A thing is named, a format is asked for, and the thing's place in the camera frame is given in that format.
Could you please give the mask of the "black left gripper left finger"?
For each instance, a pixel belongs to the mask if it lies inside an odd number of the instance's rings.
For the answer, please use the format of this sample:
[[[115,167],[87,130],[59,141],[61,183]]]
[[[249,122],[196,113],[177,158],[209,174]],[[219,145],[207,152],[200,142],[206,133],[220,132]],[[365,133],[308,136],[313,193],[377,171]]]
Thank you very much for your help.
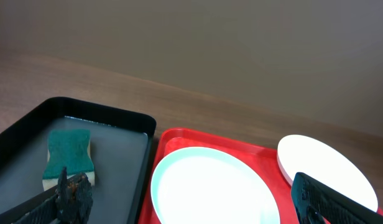
[[[0,214],[0,223],[87,223],[92,206],[91,183],[86,174],[68,178],[64,167],[56,186]]]

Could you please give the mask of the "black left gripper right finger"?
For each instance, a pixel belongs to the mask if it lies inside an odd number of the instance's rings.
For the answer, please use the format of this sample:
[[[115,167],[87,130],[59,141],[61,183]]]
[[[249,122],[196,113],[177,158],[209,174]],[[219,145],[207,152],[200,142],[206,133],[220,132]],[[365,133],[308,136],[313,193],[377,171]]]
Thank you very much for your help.
[[[383,224],[383,216],[303,172],[296,173],[292,202],[301,224]]]

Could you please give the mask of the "green and yellow sponge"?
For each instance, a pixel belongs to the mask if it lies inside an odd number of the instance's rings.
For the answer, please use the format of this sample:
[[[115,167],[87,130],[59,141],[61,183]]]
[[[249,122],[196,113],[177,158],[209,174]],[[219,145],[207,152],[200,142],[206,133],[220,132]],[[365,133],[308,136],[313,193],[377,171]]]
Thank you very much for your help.
[[[65,167],[67,177],[86,174],[91,185],[95,185],[95,166],[91,159],[91,132],[88,129],[55,129],[47,140],[47,166],[42,176],[46,191],[58,184]]]

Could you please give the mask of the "light blue plate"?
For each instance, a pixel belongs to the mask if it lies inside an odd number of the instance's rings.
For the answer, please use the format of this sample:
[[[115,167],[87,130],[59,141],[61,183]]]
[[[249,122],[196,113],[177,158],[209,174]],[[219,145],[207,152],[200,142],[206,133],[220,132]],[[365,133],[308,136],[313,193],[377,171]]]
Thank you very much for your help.
[[[208,147],[165,156],[152,174],[150,197],[161,223],[280,223],[263,179],[236,157]]]

